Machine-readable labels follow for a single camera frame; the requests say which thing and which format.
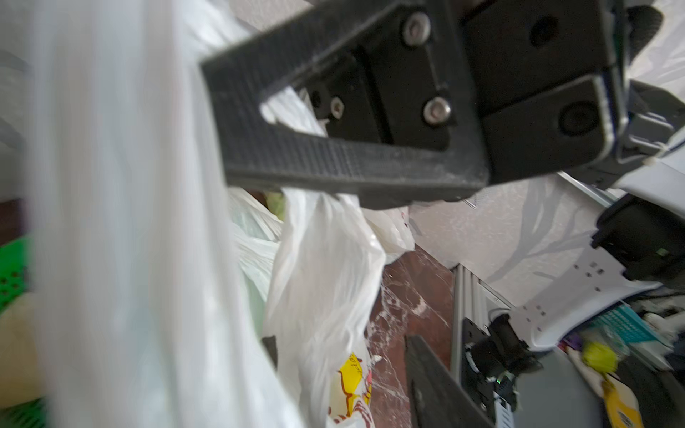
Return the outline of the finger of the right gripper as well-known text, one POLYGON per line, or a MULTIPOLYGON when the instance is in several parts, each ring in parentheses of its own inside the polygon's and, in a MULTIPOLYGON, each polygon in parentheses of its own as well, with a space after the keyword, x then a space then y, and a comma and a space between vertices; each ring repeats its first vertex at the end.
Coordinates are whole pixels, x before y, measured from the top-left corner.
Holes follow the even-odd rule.
POLYGON ((454 202, 490 179, 452 1, 325 1, 203 62, 226 179, 249 190, 355 194, 386 210, 454 202), (272 125, 288 88, 319 92, 324 137, 272 125))

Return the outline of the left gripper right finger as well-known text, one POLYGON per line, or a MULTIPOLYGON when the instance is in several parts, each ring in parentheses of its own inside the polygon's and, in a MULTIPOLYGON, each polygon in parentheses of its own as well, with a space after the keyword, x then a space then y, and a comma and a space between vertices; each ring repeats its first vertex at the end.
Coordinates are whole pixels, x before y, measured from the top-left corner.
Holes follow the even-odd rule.
POLYGON ((411 423, 417 428, 486 428, 493 422, 451 377, 423 337, 405 337, 411 423))

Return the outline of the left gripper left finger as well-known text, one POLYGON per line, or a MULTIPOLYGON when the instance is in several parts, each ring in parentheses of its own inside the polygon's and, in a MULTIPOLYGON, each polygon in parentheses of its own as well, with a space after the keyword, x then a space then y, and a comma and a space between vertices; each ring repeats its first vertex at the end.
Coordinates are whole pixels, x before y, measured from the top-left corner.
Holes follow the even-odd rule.
POLYGON ((278 345, 276 344, 276 336, 262 337, 262 346, 268 353, 270 361, 274 368, 278 367, 278 345))

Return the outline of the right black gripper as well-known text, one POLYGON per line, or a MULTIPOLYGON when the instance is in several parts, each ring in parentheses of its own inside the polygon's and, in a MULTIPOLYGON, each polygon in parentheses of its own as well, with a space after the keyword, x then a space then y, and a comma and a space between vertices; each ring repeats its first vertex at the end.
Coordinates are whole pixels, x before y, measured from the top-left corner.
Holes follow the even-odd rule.
POLYGON ((604 155, 626 119, 609 1, 401 7, 306 82, 331 137, 506 183, 604 155))

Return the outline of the white printed plastic bag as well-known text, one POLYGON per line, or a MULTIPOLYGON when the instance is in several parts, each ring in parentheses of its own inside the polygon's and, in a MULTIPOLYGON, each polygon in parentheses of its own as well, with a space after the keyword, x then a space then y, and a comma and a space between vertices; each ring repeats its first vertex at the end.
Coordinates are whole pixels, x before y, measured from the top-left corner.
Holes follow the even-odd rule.
POLYGON ((30 269, 52 427, 334 427, 385 252, 359 201, 285 191, 255 332, 200 64, 226 1, 40 1, 30 269))

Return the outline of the green plastic basket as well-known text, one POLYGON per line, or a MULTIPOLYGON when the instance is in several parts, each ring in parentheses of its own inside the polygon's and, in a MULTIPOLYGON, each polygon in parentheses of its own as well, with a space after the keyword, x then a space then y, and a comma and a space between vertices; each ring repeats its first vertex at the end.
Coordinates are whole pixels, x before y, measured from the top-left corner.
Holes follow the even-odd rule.
MULTIPOLYGON (((27 237, 15 239, 1 247, 1 313, 27 289, 27 237)), ((1 426, 15 428, 47 427, 46 406, 42 399, 1 411, 1 426)))

